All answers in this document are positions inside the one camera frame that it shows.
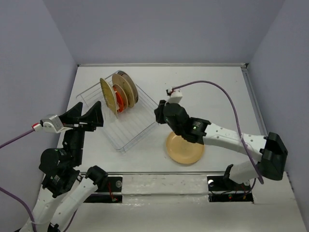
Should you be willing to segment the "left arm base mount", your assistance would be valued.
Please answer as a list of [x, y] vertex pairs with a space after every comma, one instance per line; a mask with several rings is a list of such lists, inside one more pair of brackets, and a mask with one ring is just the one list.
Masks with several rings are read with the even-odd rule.
[[84, 203], [122, 203], [122, 184], [122, 176], [111, 175], [105, 186], [99, 187]]

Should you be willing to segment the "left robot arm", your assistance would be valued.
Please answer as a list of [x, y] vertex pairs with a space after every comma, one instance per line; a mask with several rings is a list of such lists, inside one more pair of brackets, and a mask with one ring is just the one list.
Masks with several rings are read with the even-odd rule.
[[82, 163], [84, 137], [87, 131], [103, 127], [101, 102], [85, 113], [78, 102], [64, 114], [50, 115], [34, 124], [35, 131], [64, 133], [61, 148], [48, 148], [41, 154], [39, 170], [44, 173], [42, 189], [22, 232], [59, 232], [79, 206], [96, 190], [106, 188], [108, 173], [98, 166], [88, 169], [75, 190], [74, 183]]

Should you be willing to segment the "small beige flower plate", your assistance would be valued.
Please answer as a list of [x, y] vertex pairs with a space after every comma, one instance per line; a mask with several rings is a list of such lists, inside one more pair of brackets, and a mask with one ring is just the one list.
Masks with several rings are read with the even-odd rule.
[[127, 99], [127, 96], [126, 96], [123, 88], [121, 86], [119, 86], [118, 84], [113, 84], [112, 87], [116, 88], [116, 90], [121, 94], [121, 96], [123, 98], [123, 101], [124, 101], [124, 104], [125, 104], [125, 109], [127, 109], [127, 107], [128, 107], [128, 99]]

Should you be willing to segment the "large yellow round plate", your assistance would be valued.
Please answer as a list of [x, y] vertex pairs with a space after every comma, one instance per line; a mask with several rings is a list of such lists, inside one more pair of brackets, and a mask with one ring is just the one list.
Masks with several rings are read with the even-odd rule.
[[174, 132], [168, 135], [166, 139], [166, 148], [172, 160], [184, 165], [196, 163], [202, 158], [205, 151], [204, 145], [190, 143]]

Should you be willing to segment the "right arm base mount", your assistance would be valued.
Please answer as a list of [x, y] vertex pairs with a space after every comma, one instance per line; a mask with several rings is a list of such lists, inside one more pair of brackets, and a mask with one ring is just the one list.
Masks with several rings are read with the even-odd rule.
[[224, 180], [222, 175], [207, 176], [209, 201], [211, 203], [251, 202], [252, 186]]

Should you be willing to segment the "orange round plate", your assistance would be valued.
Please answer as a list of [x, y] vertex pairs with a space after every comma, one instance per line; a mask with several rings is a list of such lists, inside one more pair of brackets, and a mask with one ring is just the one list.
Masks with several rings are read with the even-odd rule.
[[121, 94], [116, 90], [116, 88], [113, 87], [113, 89], [115, 91], [116, 100], [117, 100], [117, 104], [119, 107], [117, 112], [121, 113], [125, 109], [125, 104], [124, 104]]

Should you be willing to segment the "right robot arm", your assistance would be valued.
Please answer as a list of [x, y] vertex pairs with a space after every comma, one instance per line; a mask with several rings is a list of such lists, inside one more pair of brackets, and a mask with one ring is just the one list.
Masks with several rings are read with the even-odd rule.
[[228, 165], [222, 178], [226, 189], [256, 178], [261, 184], [265, 178], [283, 179], [288, 151], [278, 134], [269, 132], [263, 136], [229, 130], [208, 120], [190, 117], [179, 104], [165, 100], [159, 102], [154, 114], [157, 123], [167, 124], [177, 136], [191, 144], [222, 147], [248, 156], [246, 162]]

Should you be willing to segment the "beige floral square plate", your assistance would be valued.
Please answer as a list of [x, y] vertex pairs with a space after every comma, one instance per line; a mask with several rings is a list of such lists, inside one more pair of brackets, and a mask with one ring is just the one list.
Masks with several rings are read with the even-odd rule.
[[127, 97], [128, 107], [130, 108], [134, 107], [135, 106], [134, 92], [129, 82], [123, 76], [114, 73], [112, 75], [112, 83], [119, 85], [123, 89]]

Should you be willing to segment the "yellow bamboo pattern plate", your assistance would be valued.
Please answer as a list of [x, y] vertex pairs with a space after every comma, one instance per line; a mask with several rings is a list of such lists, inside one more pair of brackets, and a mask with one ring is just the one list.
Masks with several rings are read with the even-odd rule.
[[116, 118], [118, 118], [118, 103], [113, 87], [103, 78], [100, 78], [100, 86], [102, 94], [107, 107], [113, 112]]

